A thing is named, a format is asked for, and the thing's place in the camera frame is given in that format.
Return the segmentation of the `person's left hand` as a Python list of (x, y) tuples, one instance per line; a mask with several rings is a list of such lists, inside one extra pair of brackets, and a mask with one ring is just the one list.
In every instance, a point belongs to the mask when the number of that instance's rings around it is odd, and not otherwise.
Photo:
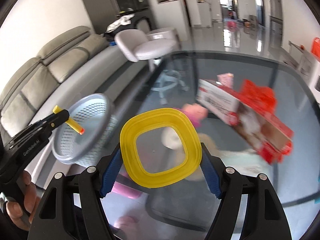
[(29, 231), (41, 198), (37, 195), (36, 186), (31, 182), (31, 175), (27, 171), (23, 171), (21, 180), (25, 184), (23, 206), (30, 213), (30, 216), (27, 219), (25, 218), (25, 212), (17, 202), (7, 202), (6, 210), (10, 219), (18, 228)]

